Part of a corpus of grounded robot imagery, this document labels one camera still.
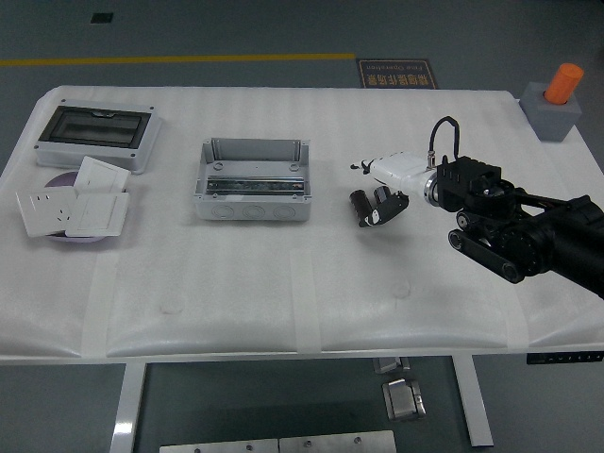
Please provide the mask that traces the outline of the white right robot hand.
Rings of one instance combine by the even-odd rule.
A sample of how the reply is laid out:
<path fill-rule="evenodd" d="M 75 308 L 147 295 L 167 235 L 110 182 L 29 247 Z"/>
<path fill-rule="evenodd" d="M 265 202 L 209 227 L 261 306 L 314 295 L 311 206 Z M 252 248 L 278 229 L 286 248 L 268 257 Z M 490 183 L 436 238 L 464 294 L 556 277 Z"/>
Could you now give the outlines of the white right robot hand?
<path fill-rule="evenodd" d="M 387 157 L 364 159 L 352 163 L 350 168 L 362 171 L 379 183 L 374 190 L 374 206 L 363 190 L 349 195 L 360 227 L 375 227 L 391 221 L 409 206 L 412 193 L 429 203 L 438 204 L 434 195 L 436 170 L 428 168 L 426 159 L 399 152 Z"/>

